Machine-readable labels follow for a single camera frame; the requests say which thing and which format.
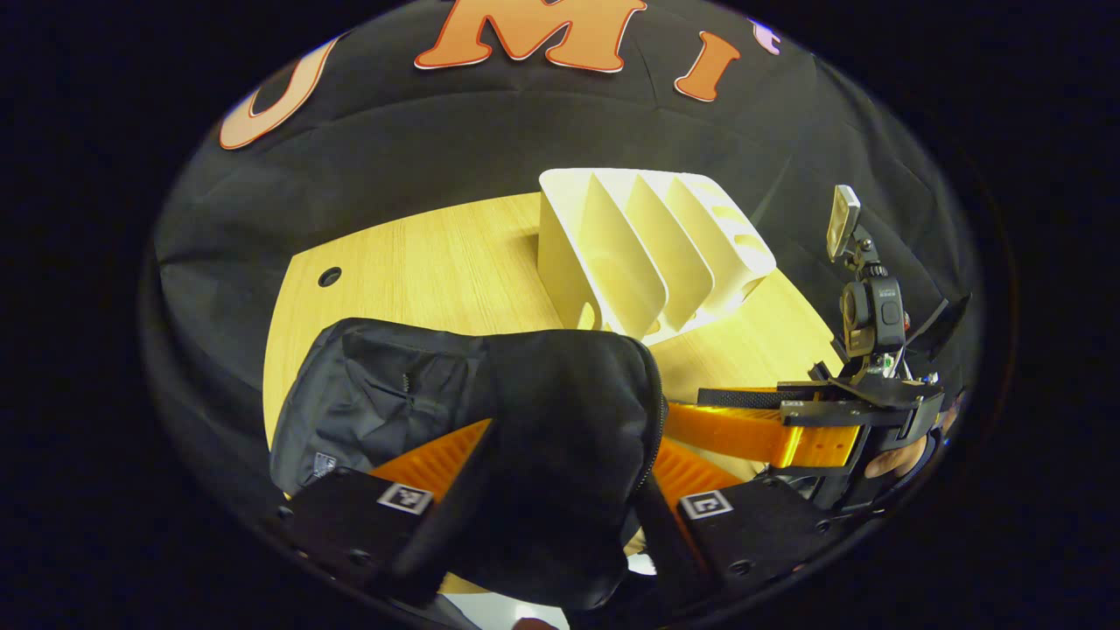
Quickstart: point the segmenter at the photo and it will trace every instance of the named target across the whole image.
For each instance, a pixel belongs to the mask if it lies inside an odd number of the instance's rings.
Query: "screw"
[[[370,564],[370,554],[363,552],[362,549],[351,549],[349,559],[356,566],[365,566]]]
[[[727,571],[730,572],[730,573],[734,573],[735,575],[746,575],[748,573],[750,573],[750,569],[754,566],[755,566],[755,563],[753,563],[750,560],[739,560],[739,562],[731,563],[730,566],[727,567]]]

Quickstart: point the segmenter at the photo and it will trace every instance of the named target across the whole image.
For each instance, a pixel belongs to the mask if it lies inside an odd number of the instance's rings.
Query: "backpack zipper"
[[[642,488],[645,481],[650,478],[650,474],[653,473],[653,463],[657,460],[657,454],[661,452],[661,439],[665,433],[665,417],[669,415],[669,402],[665,400],[665,395],[662,391],[661,369],[657,368],[657,362],[653,359],[653,353],[637,340],[632,339],[631,341],[638,346],[640,352],[642,352],[645,360],[646,367],[652,367],[653,385],[655,389],[654,400],[657,401],[657,435],[654,438],[653,453],[651,453],[650,463],[645,465],[645,470],[642,471],[641,480],[637,482],[637,485],[634,487],[634,490],[637,490],[638,488]]]

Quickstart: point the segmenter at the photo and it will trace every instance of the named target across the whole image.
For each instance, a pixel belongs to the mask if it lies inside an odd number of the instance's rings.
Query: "orange letter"
[[[544,40],[567,27],[563,41],[544,57],[560,66],[618,72],[623,59],[618,47],[641,0],[456,0],[444,22],[436,46],[416,59],[420,70],[466,66],[489,58],[493,48],[482,43],[487,21],[497,33],[505,53],[522,61]]]
[[[716,83],[719,82],[719,77],[724,76],[727,66],[741,55],[735,46],[708,31],[701,30],[700,39],[703,40],[703,48],[692,64],[692,70],[674,81],[673,85],[681,94],[698,101],[711,102],[716,100]]]
[[[327,55],[335,47],[335,43],[342,35],[311,50],[291,71],[291,78],[288,81],[288,89],[280,100],[271,108],[253,113],[253,103],[256,102],[256,94],[260,87],[248,99],[241,102],[230,115],[222,121],[222,130],[218,132],[218,143],[223,149],[240,149],[288,120],[288,117],[296,113],[296,110],[304,104],[304,101],[311,95],[315,86],[323,75],[323,66],[327,63]]]

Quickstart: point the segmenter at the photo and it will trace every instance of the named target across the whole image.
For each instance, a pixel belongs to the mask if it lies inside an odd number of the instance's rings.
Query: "wooden table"
[[[315,337],[346,317],[464,335],[560,328],[536,275],[540,193],[445,207],[376,225],[292,257],[264,352],[264,429],[272,446],[280,408]],[[338,267],[327,286],[319,277]],[[651,348],[665,396],[694,402],[701,387],[773,387],[841,363],[832,334],[790,280],[766,277],[731,316]],[[760,464],[693,451],[743,480]],[[454,576],[442,592],[484,592]]]

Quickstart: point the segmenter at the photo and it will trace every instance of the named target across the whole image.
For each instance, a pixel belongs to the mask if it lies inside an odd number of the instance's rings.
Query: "white dish rack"
[[[731,197],[688,173],[541,174],[536,267],[567,328],[653,345],[735,312],[776,268]]]

